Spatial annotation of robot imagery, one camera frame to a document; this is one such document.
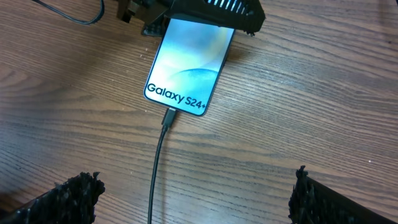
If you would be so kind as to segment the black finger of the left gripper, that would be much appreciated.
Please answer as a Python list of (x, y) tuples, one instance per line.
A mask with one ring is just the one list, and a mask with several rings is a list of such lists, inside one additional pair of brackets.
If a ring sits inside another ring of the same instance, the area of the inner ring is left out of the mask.
[(259, 0), (179, 0), (173, 2), (167, 11), (167, 16), (172, 19), (242, 30), (249, 35), (260, 31), (266, 19)]

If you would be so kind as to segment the Galaxy smartphone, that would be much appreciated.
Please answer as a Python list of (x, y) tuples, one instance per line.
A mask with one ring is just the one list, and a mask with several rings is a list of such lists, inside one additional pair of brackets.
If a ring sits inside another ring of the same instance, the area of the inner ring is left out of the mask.
[(171, 19), (144, 87), (151, 101), (203, 116), (234, 29)]

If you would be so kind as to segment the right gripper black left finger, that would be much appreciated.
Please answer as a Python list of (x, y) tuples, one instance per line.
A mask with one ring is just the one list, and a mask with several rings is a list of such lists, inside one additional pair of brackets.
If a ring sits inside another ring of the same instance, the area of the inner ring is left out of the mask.
[(63, 184), (1, 215), (1, 224), (92, 224), (105, 186), (99, 172), (82, 172)]

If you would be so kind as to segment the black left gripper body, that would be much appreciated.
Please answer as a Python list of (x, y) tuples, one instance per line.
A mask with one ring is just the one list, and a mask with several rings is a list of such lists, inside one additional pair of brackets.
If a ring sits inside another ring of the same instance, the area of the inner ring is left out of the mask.
[(130, 23), (134, 17), (144, 25), (142, 35), (164, 35), (166, 31), (165, 13), (174, 0), (118, 0), (117, 18)]

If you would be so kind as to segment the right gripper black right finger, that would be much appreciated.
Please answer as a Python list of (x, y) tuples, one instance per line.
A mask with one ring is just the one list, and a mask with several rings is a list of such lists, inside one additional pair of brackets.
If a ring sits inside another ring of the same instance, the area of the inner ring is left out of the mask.
[(294, 224), (397, 224), (335, 192), (297, 169), (289, 200), (289, 218)]

